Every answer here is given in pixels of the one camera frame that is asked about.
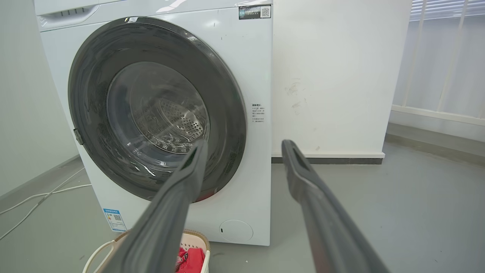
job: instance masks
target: window blind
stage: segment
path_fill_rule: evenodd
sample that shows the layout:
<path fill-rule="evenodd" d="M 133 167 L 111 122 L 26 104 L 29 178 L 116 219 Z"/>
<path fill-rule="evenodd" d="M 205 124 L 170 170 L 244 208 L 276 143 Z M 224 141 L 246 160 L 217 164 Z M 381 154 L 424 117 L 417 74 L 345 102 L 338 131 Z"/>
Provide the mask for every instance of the window blind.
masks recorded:
<path fill-rule="evenodd" d="M 428 0 L 424 10 L 424 19 L 460 18 L 464 3 L 464 0 Z M 409 21 L 420 20 L 422 6 L 423 0 L 413 0 Z M 485 15 L 485 0 L 468 1 L 465 16 L 476 15 Z"/>

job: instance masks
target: laundry basket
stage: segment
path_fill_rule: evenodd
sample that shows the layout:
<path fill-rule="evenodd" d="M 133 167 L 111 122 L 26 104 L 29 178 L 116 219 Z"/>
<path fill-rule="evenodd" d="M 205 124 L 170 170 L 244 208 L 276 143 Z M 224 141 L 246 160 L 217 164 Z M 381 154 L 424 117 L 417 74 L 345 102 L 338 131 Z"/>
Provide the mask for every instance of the laundry basket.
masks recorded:
<path fill-rule="evenodd" d="M 82 273 L 87 273 L 89 267 L 91 266 L 91 263 L 93 260 L 96 258 L 96 256 L 105 248 L 111 246 L 111 250 L 109 253 L 104 257 L 103 261 L 99 264 L 99 266 L 93 271 L 94 273 L 96 272 L 102 272 L 102 269 L 106 262 L 113 256 L 113 253 L 119 248 L 119 246 L 123 243 L 123 241 L 126 238 L 126 235 L 129 234 L 129 231 L 126 231 L 122 233 L 120 236 L 118 236 L 116 239 L 111 240 L 109 242 L 106 242 L 102 244 L 98 249 L 96 249 L 93 254 L 89 257 L 88 261 L 86 262 L 86 265 L 84 266 L 84 269 L 82 270 Z M 189 248 L 201 248 L 206 257 L 204 258 L 204 263 L 202 264 L 202 270 L 200 271 L 201 273 L 208 273 L 209 272 L 209 258 L 210 258 L 210 244 L 207 238 L 200 232 L 190 230 L 190 229 L 185 229 L 182 234 L 182 239 L 180 240 L 180 247 L 189 250 Z M 176 261 L 176 256 L 174 256 L 174 269 L 175 269 L 175 261 Z"/>

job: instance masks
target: red cloth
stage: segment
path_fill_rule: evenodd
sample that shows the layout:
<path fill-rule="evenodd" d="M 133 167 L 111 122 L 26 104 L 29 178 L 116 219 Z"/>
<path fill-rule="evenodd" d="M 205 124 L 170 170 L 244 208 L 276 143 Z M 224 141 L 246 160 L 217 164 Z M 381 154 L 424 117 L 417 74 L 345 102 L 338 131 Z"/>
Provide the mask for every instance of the red cloth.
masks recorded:
<path fill-rule="evenodd" d="M 200 273 L 202 270 L 202 264 L 206 257 L 204 251 L 200 248 L 189 248 L 189 251 L 185 252 L 183 248 L 180 248 L 178 257 L 181 258 L 181 263 L 176 269 L 177 273 Z"/>

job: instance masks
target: round door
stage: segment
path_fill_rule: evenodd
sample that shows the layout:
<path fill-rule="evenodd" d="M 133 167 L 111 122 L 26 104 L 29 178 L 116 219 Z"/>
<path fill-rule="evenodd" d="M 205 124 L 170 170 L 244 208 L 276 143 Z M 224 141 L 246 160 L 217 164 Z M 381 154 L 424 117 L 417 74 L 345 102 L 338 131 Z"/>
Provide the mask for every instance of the round door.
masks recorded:
<path fill-rule="evenodd" d="M 198 139 L 208 160 L 198 201 L 224 187 L 244 152 L 246 113 L 219 56 L 149 17 L 110 22 L 79 49 L 68 84 L 75 135 L 97 166 L 151 200 Z"/>

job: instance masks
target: front-loading washing machine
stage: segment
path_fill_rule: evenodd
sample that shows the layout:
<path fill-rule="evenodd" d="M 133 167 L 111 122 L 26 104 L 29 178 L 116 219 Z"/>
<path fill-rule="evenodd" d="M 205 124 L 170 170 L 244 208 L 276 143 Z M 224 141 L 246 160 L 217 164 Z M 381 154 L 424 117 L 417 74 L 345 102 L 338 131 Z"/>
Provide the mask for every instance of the front-loading washing machine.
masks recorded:
<path fill-rule="evenodd" d="M 132 228 L 205 139 L 186 228 L 269 245 L 272 4 L 35 0 L 59 98 L 112 230 Z"/>

